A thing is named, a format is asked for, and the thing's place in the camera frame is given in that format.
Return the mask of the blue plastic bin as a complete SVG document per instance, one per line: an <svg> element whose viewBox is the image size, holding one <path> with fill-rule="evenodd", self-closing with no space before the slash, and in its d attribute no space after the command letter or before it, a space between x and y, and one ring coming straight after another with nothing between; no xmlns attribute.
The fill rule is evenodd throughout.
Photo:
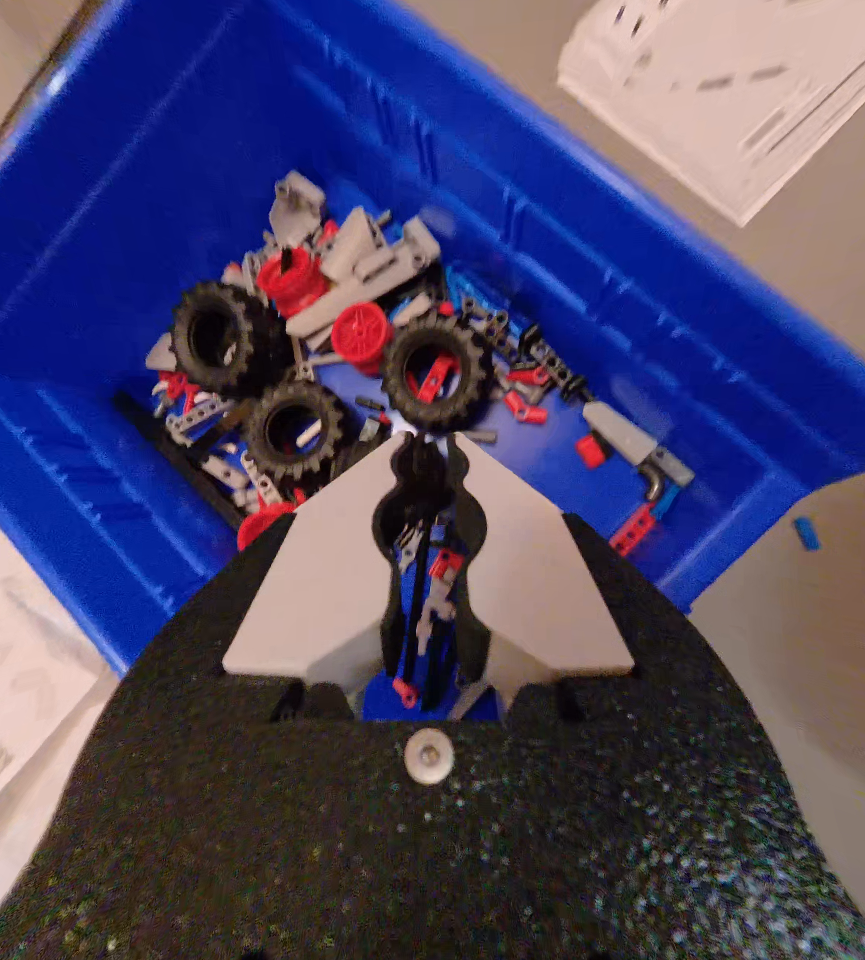
<svg viewBox="0 0 865 960"><path fill-rule="evenodd" d="M865 364L394 2L111 2L0 149L0 528L125 674L235 555L125 415L182 290L295 169L420 214L695 472L632 553L681 611L865 472Z"/></svg>

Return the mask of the white instruction booklet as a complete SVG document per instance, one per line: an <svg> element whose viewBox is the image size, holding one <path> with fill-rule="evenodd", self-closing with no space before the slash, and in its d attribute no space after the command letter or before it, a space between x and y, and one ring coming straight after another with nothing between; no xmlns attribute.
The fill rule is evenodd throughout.
<svg viewBox="0 0 865 960"><path fill-rule="evenodd" d="M596 2L557 83L744 227L865 104L865 1Z"/></svg>

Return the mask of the black rubber toy tyre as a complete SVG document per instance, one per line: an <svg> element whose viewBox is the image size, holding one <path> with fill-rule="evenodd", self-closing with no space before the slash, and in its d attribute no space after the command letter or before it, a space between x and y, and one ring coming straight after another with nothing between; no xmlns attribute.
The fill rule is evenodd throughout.
<svg viewBox="0 0 865 960"><path fill-rule="evenodd" d="M176 371L226 399L257 398L292 361L285 321L241 286L200 281L172 310Z"/></svg>
<svg viewBox="0 0 865 960"><path fill-rule="evenodd" d="M326 477L347 443L346 409L327 387L286 382L266 390L245 426L258 471L287 487Z"/></svg>
<svg viewBox="0 0 865 960"><path fill-rule="evenodd" d="M458 314L411 320L385 348L381 387L409 424L445 433L472 426L494 381L491 347Z"/></svg>

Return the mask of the grey desk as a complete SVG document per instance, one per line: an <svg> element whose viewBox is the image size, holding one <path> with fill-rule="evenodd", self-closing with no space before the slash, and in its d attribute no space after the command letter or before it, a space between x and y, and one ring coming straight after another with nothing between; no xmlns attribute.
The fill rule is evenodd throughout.
<svg viewBox="0 0 865 960"><path fill-rule="evenodd" d="M865 362L865 104L745 225L558 87L593 2L404 2ZM692 619L773 737L820 845L865 908L865 474L810 495L825 548L785 518L700 594Z"/></svg>

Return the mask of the pile of toy building parts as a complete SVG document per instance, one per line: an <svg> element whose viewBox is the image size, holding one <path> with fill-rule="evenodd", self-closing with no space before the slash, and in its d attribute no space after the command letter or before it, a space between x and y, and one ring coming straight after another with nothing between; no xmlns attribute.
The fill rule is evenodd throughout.
<svg viewBox="0 0 865 960"><path fill-rule="evenodd" d="M473 430L489 402L501 402L518 424L541 426L548 414L542 401L550 390L559 391L565 402L581 403L582 408L598 399L537 326L517 332L505 311L490 310L470 295L456 307L442 269L439 242L426 222L420 217L406 220L399 238L391 241L385 232L389 219L389 214L376 218L359 206L338 224L328 218L326 197L319 186L296 171L289 172L276 183L269 212L271 231L265 234L263 246L247 252L239 264L230 264L219 281L240 286L275 309L256 286L263 264L282 248L299 246L319 260L330 282L329 292L292 318L280 315L292 354L282 378L257 397L226 398L203 390L176 370L169 330L145 361L158 378L151 391L155 411L126 393L114 402L140 435L190 484L196 484L215 510L223 511L226 522L237 525L236 531L247 516L271 503L292 502L296 512L394 434L411 432L413 439L391 461L396 485L381 498L372 518L376 545L391 566L388 602L379 625L380 670L404 710L434 712L448 701L454 703L451 716L458 717L484 692L496 693L482 681L465 678L459 663L456 581L467 549L456 531L448 438L460 434L480 448L494 444L495 435ZM360 302L380 306L394 334L410 321L437 312L459 315L487 342L494 381L471 426L445 433L413 426L391 407L382 387L382 366L378 374L367 376L334 351L331 331L336 318ZM245 434L263 393L295 381L316 383L338 395L346 409L347 442L326 477L289 487L259 472ZM617 452L591 432L584 417L583 421L587 432L575 448L583 464L594 469ZM649 501L649 484L642 479L646 483L642 506L610 540L621 556L652 530L664 496L680 489L667 484L657 501ZM290 525L294 513L275 524Z"/></svg>

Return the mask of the grey wedge panel piece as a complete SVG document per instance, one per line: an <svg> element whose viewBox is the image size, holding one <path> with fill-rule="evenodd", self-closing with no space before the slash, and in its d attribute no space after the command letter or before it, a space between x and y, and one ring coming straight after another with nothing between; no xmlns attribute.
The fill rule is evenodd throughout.
<svg viewBox="0 0 865 960"><path fill-rule="evenodd" d="M582 414L591 432L642 475L648 484L648 501L657 501L668 484L685 489L694 482L696 474L689 466L606 402L588 401Z"/></svg>

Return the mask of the white printed paper sheet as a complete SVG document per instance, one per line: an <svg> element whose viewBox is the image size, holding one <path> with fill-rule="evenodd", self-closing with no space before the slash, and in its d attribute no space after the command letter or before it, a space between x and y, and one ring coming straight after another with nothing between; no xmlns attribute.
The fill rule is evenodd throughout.
<svg viewBox="0 0 865 960"><path fill-rule="evenodd" d="M0 903L120 678L0 529Z"/></svg>

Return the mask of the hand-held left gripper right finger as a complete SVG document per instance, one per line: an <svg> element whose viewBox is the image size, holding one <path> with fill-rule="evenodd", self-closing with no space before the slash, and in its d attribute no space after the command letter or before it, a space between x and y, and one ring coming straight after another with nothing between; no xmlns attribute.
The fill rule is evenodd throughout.
<svg viewBox="0 0 865 960"><path fill-rule="evenodd" d="M447 450L467 549L455 581L465 678L507 711L526 687L631 675L633 655L559 507L463 435Z"/></svg>

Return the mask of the red toy wheel hub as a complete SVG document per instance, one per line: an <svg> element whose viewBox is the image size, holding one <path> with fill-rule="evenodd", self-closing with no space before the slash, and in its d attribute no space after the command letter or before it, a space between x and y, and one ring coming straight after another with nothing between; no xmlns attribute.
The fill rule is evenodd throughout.
<svg viewBox="0 0 865 960"><path fill-rule="evenodd" d="M258 270L256 286L282 318L290 319L330 290L319 259L306 246L283 247Z"/></svg>
<svg viewBox="0 0 865 960"><path fill-rule="evenodd" d="M262 506L256 512L247 515L236 531L236 547L244 552L258 537L271 528L282 517L293 514L296 505L290 501L278 501Z"/></svg>
<svg viewBox="0 0 865 960"><path fill-rule="evenodd" d="M330 331L333 350L367 377L378 375L394 327L377 303L361 301L344 309Z"/></svg>

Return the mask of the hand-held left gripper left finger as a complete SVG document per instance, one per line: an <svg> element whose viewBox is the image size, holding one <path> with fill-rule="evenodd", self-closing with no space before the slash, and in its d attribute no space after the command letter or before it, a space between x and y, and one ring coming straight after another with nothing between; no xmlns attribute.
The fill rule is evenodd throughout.
<svg viewBox="0 0 865 960"><path fill-rule="evenodd" d="M412 432L394 434L293 514L280 549L223 655L227 674L365 690L383 664L380 625L391 562L372 522Z"/></svg>

